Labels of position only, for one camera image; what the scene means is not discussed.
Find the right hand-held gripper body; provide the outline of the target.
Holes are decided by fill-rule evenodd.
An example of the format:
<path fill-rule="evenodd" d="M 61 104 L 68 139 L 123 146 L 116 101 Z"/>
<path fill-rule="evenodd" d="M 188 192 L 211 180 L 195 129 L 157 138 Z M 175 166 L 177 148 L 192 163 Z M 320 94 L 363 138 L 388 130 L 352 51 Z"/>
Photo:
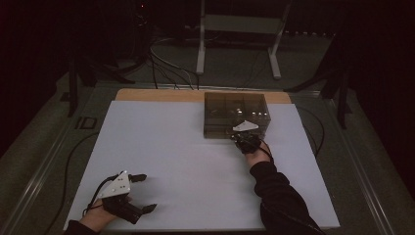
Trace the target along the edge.
<path fill-rule="evenodd" d="M 248 120 L 244 120 L 240 124 L 232 128 L 234 133 L 230 139 L 234 141 L 237 148 L 243 154 L 253 154 L 259 149 L 261 140 L 254 132 L 259 130 L 259 126 Z"/>

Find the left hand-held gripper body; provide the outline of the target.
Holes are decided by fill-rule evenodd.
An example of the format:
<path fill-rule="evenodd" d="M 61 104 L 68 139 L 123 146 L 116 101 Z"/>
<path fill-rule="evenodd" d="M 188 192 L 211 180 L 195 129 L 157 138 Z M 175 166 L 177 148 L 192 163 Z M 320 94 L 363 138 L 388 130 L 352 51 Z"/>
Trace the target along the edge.
<path fill-rule="evenodd" d="M 131 183 L 135 183 L 129 180 L 128 175 L 125 170 L 111 178 L 111 183 L 98 193 L 98 198 L 102 201 L 105 211 L 135 224 L 141 217 L 142 210 L 131 205 L 127 200 Z"/>

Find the smoky clear acrylic drawer box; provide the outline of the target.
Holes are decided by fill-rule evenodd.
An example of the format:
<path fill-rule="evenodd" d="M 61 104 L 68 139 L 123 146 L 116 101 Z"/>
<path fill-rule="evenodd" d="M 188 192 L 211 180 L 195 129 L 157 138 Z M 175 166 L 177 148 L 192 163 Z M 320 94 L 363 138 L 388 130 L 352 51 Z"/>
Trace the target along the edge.
<path fill-rule="evenodd" d="M 242 132 L 264 137 L 270 121 L 271 116 L 263 94 L 205 94 L 205 138 L 226 139 Z"/>

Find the person's right hand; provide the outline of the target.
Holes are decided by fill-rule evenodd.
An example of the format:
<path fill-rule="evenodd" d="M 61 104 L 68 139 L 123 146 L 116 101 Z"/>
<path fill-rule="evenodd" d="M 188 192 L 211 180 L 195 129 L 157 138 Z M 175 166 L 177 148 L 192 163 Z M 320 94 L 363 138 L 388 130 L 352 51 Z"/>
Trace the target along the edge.
<path fill-rule="evenodd" d="M 270 163 L 272 158 L 267 151 L 257 150 L 252 154 L 245 154 L 245 158 L 249 167 L 262 162 Z"/>

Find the person's left hand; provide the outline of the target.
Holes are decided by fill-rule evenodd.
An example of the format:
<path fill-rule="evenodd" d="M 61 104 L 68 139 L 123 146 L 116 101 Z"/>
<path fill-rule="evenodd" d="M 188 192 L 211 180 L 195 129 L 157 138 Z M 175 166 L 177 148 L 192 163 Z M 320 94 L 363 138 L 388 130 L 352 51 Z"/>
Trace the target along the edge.
<path fill-rule="evenodd" d="M 98 200 L 79 222 L 94 232 L 100 232 L 114 220 L 115 216 L 105 211 L 102 201 Z"/>

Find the white table mat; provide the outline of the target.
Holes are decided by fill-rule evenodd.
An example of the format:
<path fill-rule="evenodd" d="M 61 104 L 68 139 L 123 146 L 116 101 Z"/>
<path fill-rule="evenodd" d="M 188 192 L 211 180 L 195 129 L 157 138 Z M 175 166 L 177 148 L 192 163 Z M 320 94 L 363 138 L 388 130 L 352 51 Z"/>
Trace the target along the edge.
<path fill-rule="evenodd" d="M 112 102 L 69 217 L 81 216 L 105 178 L 126 170 L 147 176 L 131 187 L 134 204 L 156 208 L 135 224 L 110 224 L 111 231 L 262 229 L 245 158 L 231 140 L 205 138 L 204 112 L 193 102 Z"/>

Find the black tripod stand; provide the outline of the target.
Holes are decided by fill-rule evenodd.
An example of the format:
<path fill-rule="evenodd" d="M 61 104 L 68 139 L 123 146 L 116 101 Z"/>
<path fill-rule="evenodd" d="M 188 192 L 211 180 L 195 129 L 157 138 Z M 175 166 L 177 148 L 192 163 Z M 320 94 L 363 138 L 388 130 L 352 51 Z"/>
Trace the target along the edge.
<path fill-rule="evenodd" d="M 284 89 L 285 92 L 297 93 L 325 80 L 326 83 L 320 91 L 320 96 L 323 99 L 333 99 L 335 95 L 338 95 L 337 121 L 342 129 L 346 129 L 346 97 L 350 71 L 350 66 L 342 53 L 344 40 L 345 36 L 342 32 L 336 33 L 314 76 L 294 87 Z"/>
<path fill-rule="evenodd" d="M 122 77 L 120 74 L 113 70 L 110 70 L 102 63 L 85 56 L 85 55 L 71 55 L 69 57 L 69 113 L 68 116 L 72 117 L 78 107 L 78 79 L 81 75 L 81 67 L 89 67 L 92 70 L 102 72 L 109 78 L 123 84 L 134 84 L 134 81 Z"/>

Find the white metal stand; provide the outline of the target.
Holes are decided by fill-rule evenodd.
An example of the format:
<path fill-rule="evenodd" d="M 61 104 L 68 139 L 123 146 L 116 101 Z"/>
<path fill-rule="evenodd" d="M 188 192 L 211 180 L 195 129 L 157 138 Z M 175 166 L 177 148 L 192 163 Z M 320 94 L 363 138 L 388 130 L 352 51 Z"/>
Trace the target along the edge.
<path fill-rule="evenodd" d="M 201 0 L 200 13 L 200 38 L 199 50 L 196 65 L 196 74 L 202 75 L 205 71 L 206 58 L 206 31 L 226 31 L 226 32 L 244 32 L 273 34 L 274 43 L 267 49 L 269 64 L 274 79 L 282 77 L 277 60 L 277 50 L 283 35 L 285 24 L 291 9 L 292 0 L 284 4 L 282 16 L 278 18 L 260 18 L 232 15 L 214 15 L 206 13 L 206 0 Z"/>

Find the metal floor rail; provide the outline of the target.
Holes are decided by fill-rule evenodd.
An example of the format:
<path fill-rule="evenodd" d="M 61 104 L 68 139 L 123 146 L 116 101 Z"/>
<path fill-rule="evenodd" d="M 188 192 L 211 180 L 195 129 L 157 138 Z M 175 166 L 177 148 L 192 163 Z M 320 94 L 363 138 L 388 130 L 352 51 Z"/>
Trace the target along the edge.
<path fill-rule="evenodd" d="M 48 150 L 44 160 L 32 175 L 23 190 L 16 206 L 0 229 L 0 235 L 14 235 L 20 229 L 20 224 L 26 218 L 27 212 L 32 207 L 44 182 L 46 181 L 51 168 L 55 164 L 56 157 L 62 149 L 63 143 L 67 138 L 70 130 L 70 123 L 65 123 L 59 130 L 56 139 Z"/>
<path fill-rule="evenodd" d="M 379 197 L 363 167 L 358 153 L 352 144 L 350 136 L 341 127 L 337 120 L 337 106 L 335 105 L 335 102 L 324 99 L 323 103 L 329 113 L 331 121 L 334 123 L 334 126 L 340 135 L 342 145 L 346 149 L 347 156 L 351 162 L 355 178 L 361 189 L 369 211 L 377 225 L 380 235 L 396 235 L 379 200 Z"/>

